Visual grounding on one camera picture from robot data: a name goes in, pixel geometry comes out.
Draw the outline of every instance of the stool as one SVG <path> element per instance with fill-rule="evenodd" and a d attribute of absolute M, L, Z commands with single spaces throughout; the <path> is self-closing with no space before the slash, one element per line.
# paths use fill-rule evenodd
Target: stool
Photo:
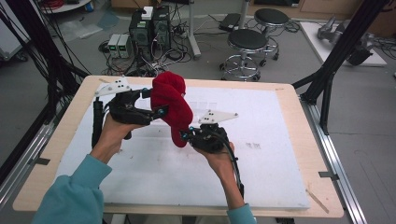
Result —
<path fill-rule="evenodd" d="M 232 31 L 228 35 L 227 43 L 232 49 L 239 50 L 240 54 L 229 57 L 220 65 L 220 69 L 224 70 L 221 80 L 226 80 L 225 75 L 232 75 L 244 81 L 249 77 L 258 81 L 261 77 L 259 66 L 248 54 L 265 51 L 267 38 L 257 31 L 241 29 Z"/>
<path fill-rule="evenodd" d="M 254 20 L 258 24 L 264 26 L 264 29 L 262 30 L 262 34 L 267 39 L 268 44 L 266 47 L 264 59 L 260 62 L 260 66 L 265 66 L 266 56 L 268 52 L 272 52 L 276 50 L 276 54 L 274 55 L 273 59 L 277 60 L 277 58 L 279 57 L 279 45 L 268 34 L 271 32 L 272 28 L 284 27 L 285 24 L 289 21 L 289 17 L 285 13 L 279 10 L 273 8 L 262 8 L 254 13 Z M 270 40 L 275 42 L 275 45 L 270 45 L 269 44 Z"/>

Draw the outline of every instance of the person's left hand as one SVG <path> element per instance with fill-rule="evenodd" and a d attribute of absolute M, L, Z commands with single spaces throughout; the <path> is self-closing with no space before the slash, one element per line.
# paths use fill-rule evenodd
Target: person's left hand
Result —
<path fill-rule="evenodd" d="M 91 156 L 103 163 L 108 163 L 111 157 L 119 152 L 122 139 L 127 133 L 141 127 L 144 125 L 119 123 L 108 113 L 99 141 L 90 153 Z"/>

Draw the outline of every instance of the red fabric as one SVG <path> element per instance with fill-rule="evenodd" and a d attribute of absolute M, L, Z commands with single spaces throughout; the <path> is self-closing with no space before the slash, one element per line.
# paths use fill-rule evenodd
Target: red fabric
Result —
<path fill-rule="evenodd" d="M 169 105 L 168 114 L 162 120 L 171 127 L 172 140 L 177 147 L 187 145 L 181 140 L 179 131 L 187 131 L 192 122 L 192 111 L 183 98 L 185 94 L 184 78 L 177 74 L 164 72 L 152 80 L 151 108 Z"/>

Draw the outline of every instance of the teal sleeve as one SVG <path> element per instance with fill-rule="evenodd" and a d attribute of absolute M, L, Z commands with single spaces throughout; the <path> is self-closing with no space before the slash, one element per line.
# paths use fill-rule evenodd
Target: teal sleeve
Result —
<path fill-rule="evenodd" d="M 256 219 L 250 210 L 250 205 L 247 203 L 240 208 L 227 211 L 228 218 L 231 224 L 256 224 Z"/>
<path fill-rule="evenodd" d="M 110 172 L 109 166 L 87 155 L 71 176 L 56 178 L 32 223 L 101 224 L 104 198 L 99 185 Z"/>

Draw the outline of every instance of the round stool seat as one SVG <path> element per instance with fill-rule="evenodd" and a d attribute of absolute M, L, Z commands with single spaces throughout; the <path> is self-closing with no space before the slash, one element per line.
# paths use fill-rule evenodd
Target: round stool seat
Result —
<path fill-rule="evenodd" d="M 267 39 L 257 31 L 241 29 L 228 35 L 228 43 L 235 49 L 259 51 L 265 48 Z"/>
<path fill-rule="evenodd" d="M 273 8 L 262 8 L 254 13 L 254 20 L 261 25 L 282 26 L 289 21 L 289 17 Z"/>

